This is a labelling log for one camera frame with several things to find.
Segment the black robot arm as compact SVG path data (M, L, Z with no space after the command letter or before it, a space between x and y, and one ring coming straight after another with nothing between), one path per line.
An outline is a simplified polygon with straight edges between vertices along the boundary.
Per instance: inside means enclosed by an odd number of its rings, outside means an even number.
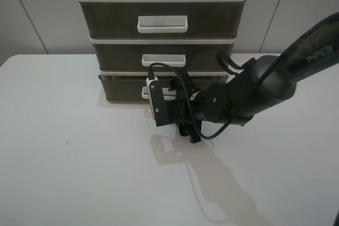
M230 82L213 83L204 91L168 101L168 123L177 124L191 141L200 140L203 121L245 125L254 115L293 97L297 82L338 64L338 13L309 29L279 56L246 62Z

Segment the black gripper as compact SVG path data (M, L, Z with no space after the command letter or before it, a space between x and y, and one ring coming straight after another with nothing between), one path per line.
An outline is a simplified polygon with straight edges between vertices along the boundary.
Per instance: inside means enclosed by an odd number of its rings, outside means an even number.
M176 124L182 137L189 137L190 143L201 142L197 130L203 121L212 121L212 98L210 88L197 88L185 69L175 71L176 77L169 83L168 92L175 95L165 100L169 125Z

